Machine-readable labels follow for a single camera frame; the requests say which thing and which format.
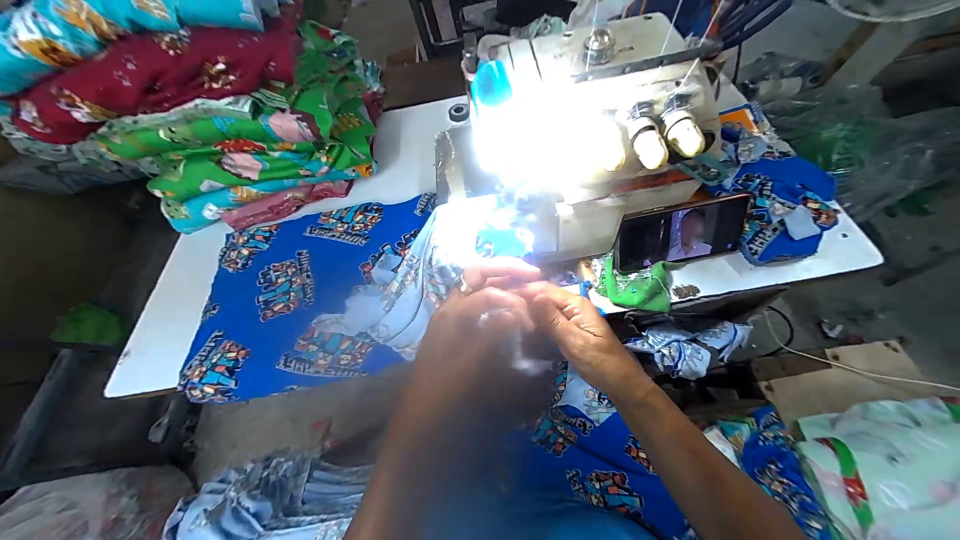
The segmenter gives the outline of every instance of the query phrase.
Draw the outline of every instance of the table top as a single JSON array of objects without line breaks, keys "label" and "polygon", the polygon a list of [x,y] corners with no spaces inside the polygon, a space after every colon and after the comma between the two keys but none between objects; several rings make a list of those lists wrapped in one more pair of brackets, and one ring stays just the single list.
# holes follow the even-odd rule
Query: table top
[{"label": "table top", "polygon": [[[373,146],[379,172],[355,182],[347,198],[307,205],[287,219],[366,202],[401,203],[435,189],[434,137],[453,125],[447,117],[449,107],[466,99],[461,96],[385,112],[377,124]],[[743,97],[725,85],[720,109],[743,103]],[[218,223],[180,237],[110,376],[106,397],[163,392],[177,386],[229,232],[226,224]],[[771,266],[753,266],[739,253],[698,260],[671,272],[672,295],[675,302],[691,301],[814,280],[882,262],[883,256],[870,239],[848,215],[841,214],[812,257]],[[607,311],[622,310],[599,295],[591,299]]]}]

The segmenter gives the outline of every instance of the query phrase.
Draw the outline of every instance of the fabric scrap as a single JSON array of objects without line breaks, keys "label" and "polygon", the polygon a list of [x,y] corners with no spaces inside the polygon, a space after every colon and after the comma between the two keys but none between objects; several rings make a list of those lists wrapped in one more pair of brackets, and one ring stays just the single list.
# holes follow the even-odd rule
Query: fabric scrap
[{"label": "fabric scrap", "polygon": [[597,292],[622,307],[649,311],[670,310],[670,272],[660,261],[639,272],[623,275],[613,268],[612,254],[601,258],[603,271]]},{"label": "fabric scrap", "polygon": [[[746,114],[757,119],[752,129],[744,127]],[[836,226],[841,211],[833,203],[835,180],[819,167],[796,156],[780,140],[756,104],[724,111],[724,173],[709,163],[689,161],[696,176],[714,197],[753,193],[740,252],[755,265],[784,262],[817,253],[823,232]],[[798,223],[804,208],[818,230]]]},{"label": "fabric scrap", "polygon": [[226,211],[221,219],[230,225],[231,229],[240,231],[247,227],[282,219],[308,203],[346,197],[351,187],[353,183],[343,180],[292,187],[247,203],[239,209]]},{"label": "fabric scrap", "polygon": [[711,362],[725,363],[733,351],[745,345],[752,329],[728,321],[690,331],[662,324],[644,330],[641,337],[627,338],[624,345],[631,351],[652,355],[662,373],[696,380],[707,373]]}]

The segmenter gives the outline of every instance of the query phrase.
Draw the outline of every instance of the green fabric scrap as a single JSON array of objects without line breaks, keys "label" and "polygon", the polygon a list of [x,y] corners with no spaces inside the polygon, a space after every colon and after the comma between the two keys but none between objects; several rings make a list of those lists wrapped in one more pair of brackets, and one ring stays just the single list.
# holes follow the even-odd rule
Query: green fabric scrap
[{"label": "green fabric scrap", "polygon": [[670,310],[670,266],[662,260],[650,268],[624,275],[613,269],[612,254],[606,254],[597,292],[621,307],[667,312]]},{"label": "green fabric scrap", "polygon": [[50,333],[54,341],[88,345],[121,345],[126,337],[116,313],[87,302],[71,307]]}]

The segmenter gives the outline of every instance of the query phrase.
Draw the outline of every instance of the wooden board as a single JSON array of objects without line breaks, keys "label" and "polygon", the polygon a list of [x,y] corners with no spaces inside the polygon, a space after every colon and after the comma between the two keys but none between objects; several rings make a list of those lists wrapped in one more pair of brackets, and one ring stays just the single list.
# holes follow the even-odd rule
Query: wooden board
[{"label": "wooden board", "polygon": [[[871,373],[927,380],[896,341],[827,349],[827,357]],[[869,378],[835,366],[761,382],[760,388],[787,426],[798,418],[843,412],[858,403],[910,400],[944,393],[932,386]]]}]

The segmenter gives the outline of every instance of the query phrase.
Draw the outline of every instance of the smartphone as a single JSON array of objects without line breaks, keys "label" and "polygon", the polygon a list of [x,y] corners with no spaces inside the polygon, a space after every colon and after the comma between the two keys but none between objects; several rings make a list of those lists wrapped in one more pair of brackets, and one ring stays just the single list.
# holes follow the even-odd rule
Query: smartphone
[{"label": "smartphone", "polygon": [[624,216],[613,247],[621,273],[661,260],[687,262],[739,249],[753,194],[683,203]]}]

